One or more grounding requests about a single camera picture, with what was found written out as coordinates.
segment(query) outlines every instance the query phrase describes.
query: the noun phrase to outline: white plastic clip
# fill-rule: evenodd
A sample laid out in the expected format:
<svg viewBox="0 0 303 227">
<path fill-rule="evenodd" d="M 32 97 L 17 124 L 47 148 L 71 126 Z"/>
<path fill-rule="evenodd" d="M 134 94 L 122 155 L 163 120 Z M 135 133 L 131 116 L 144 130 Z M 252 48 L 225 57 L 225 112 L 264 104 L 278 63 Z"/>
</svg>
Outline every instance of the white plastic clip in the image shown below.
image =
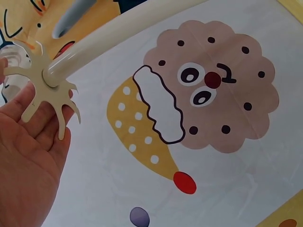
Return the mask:
<svg viewBox="0 0 303 227">
<path fill-rule="evenodd" d="M 69 90 L 76 90 L 76 85 L 63 80 L 58 86 L 50 87 L 43 79 L 42 73 L 44 69 L 47 69 L 52 60 L 48 57 L 45 48 L 40 44 L 42 49 L 42 55 L 34 55 L 31 50 L 22 42 L 14 41 L 14 44 L 22 47 L 28 54 L 31 60 L 31 67 L 29 69 L 24 69 L 21 67 L 8 67 L 4 69 L 4 75 L 14 75 L 19 74 L 27 77 L 35 86 L 36 95 L 32 102 L 29 104 L 27 109 L 21 116 L 21 120 L 24 122 L 29 122 L 34 113 L 37 111 L 40 104 L 45 101 L 53 106 L 57 118 L 59 121 L 59 139 L 63 140 L 65 132 L 65 119 L 62 113 L 62 107 L 64 105 L 69 106 L 78 117 L 79 123 L 81 123 L 80 112 L 77 106 L 69 97 Z"/>
</svg>

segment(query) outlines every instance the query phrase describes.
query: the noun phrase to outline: black dot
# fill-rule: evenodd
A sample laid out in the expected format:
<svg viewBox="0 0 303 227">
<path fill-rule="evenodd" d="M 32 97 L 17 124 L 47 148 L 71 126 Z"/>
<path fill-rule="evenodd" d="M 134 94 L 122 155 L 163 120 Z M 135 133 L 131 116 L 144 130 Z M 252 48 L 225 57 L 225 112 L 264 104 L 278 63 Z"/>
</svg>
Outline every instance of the black dot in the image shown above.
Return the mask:
<svg viewBox="0 0 303 227">
<path fill-rule="evenodd" d="M 198 133 L 198 128 L 196 126 L 191 126 L 189 129 L 189 133 L 192 135 L 197 135 Z"/>
<path fill-rule="evenodd" d="M 250 103 L 244 103 L 244 109 L 250 111 L 252 109 L 252 105 Z"/>
<path fill-rule="evenodd" d="M 164 66 L 165 64 L 166 64 L 166 62 L 164 60 L 159 61 L 160 66 Z"/>
<path fill-rule="evenodd" d="M 242 52 L 245 54 L 248 54 L 250 52 L 250 50 L 248 49 L 248 47 L 244 46 L 244 47 L 242 47 Z"/>
<path fill-rule="evenodd" d="M 179 41 L 178 41 L 178 46 L 184 46 L 184 44 L 185 44 L 185 43 L 184 43 L 183 40 L 179 40 Z"/>
<path fill-rule="evenodd" d="M 264 78 L 264 77 L 265 77 L 265 72 L 260 71 L 260 72 L 258 73 L 258 77 Z"/>
<path fill-rule="evenodd" d="M 231 128 L 228 126 L 228 125 L 223 125 L 221 131 L 224 133 L 224 134 L 228 134 L 231 132 Z"/>
<path fill-rule="evenodd" d="M 208 39 L 208 42 L 211 43 L 211 44 L 214 44 L 215 43 L 215 39 L 213 37 L 209 37 Z"/>
</svg>

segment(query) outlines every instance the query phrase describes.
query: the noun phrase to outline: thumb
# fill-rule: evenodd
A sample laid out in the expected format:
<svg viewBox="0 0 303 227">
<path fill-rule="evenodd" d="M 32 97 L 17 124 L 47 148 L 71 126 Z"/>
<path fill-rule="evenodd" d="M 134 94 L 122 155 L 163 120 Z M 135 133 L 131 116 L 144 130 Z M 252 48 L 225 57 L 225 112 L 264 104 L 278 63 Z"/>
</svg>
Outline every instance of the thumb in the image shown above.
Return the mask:
<svg viewBox="0 0 303 227">
<path fill-rule="evenodd" d="M 5 79 L 5 75 L 3 73 L 4 68 L 8 66 L 8 60 L 7 58 L 1 58 L 0 59 L 0 84 L 2 84 L 4 82 Z"/>
</svg>

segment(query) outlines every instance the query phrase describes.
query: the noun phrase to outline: white tube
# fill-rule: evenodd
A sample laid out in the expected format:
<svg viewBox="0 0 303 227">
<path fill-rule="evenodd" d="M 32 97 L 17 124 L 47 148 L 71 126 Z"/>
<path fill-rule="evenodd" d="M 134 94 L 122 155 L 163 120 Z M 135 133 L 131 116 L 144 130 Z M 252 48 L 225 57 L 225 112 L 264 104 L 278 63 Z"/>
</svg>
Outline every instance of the white tube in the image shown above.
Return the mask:
<svg viewBox="0 0 303 227">
<path fill-rule="evenodd" d="M 147 0 L 74 44 L 43 71 L 43 78 L 47 85 L 56 87 L 62 80 L 124 40 L 205 1 Z"/>
</svg>

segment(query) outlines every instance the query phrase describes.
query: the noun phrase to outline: white polka dot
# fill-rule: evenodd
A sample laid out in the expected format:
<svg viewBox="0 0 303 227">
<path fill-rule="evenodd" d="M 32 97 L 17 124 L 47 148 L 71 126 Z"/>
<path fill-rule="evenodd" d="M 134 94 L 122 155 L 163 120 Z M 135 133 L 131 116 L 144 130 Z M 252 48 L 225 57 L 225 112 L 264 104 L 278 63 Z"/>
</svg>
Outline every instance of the white polka dot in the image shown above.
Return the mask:
<svg viewBox="0 0 303 227">
<path fill-rule="evenodd" d="M 133 126 L 129 127 L 129 129 L 128 129 L 128 132 L 129 132 L 130 134 L 133 134 L 135 131 L 136 131 L 136 128 L 133 127 Z"/>
<path fill-rule="evenodd" d="M 131 144 L 128 149 L 130 152 L 134 152 L 134 151 L 136 151 L 137 147 L 136 147 L 136 145 Z"/>
<path fill-rule="evenodd" d="M 139 92 L 137 93 L 136 98 L 137 98 L 137 100 L 138 100 L 138 101 L 142 101 L 142 99 L 141 99 L 141 96 L 140 96 Z"/>
<path fill-rule="evenodd" d="M 145 143 L 146 144 L 151 144 L 152 143 L 152 137 L 148 136 L 145 138 Z"/>
<path fill-rule="evenodd" d="M 124 103 L 119 103 L 118 109 L 121 110 L 121 111 L 125 110 L 125 104 Z"/>
<path fill-rule="evenodd" d="M 122 126 L 122 122 L 121 121 L 116 121 L 115 126 L 120 129 L 121 126 Z"/>
<path fill-rule="evenodd" d="M 135 114 L 135 116 L 134 116 L 134 117 L 135 117 L 135 119 L 136 119 L 136 120 L 138 120 L 138 121 L 139 121 L 139 120 L 141 120 L 141 119 L 142 119 L 143 115 L 142 115 L 142 113 L 136 112 L 136 114 Z"/>
<path fill-rule="evenodd" d="M 159 157 L 156 156 L 156 155 L 153 155 L 153 156 L 151 157 L 151 163 L 157 164 L 158 162 L 159 162 Z"/>
<path fill-rule="evenodd" d="M 131 93 L 131 89 L 130 89 L 129 87 L 124 87 L 124 88 L 123 88 L 123 93 L 124 93 L 125 95 L 129 95 L 129 94 Z"/>
</svg>

